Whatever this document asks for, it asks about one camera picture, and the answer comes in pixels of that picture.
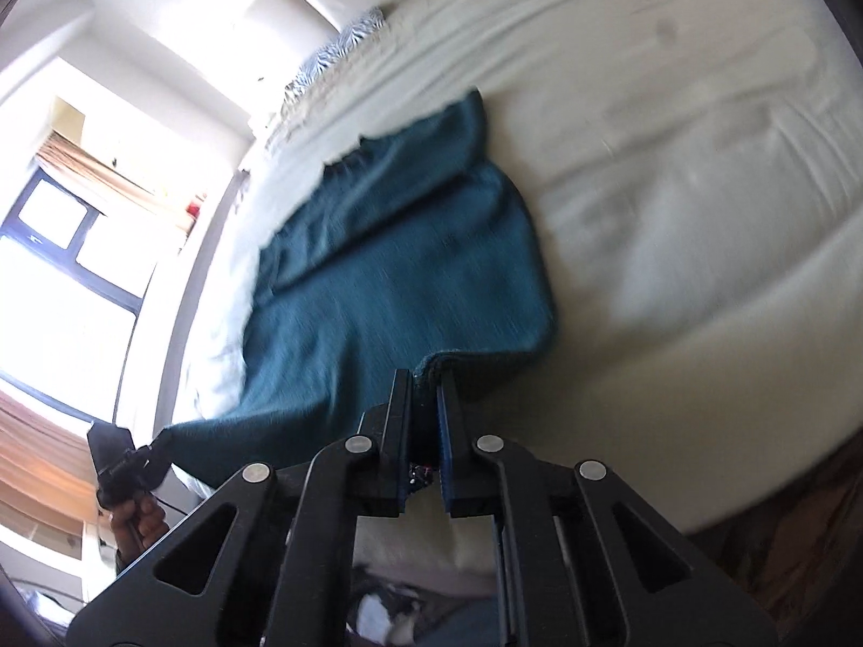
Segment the person's left hand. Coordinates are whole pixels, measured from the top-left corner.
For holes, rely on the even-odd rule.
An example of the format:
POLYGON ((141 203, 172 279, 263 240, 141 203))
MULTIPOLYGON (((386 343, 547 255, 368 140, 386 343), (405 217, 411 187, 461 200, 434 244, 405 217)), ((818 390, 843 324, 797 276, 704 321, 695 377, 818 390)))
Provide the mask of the person's left hand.
POLYGON ((123 561, 133 561, 168 533, 165 511, 152 495, 140 494, 111 510, 111 532, 123 561))

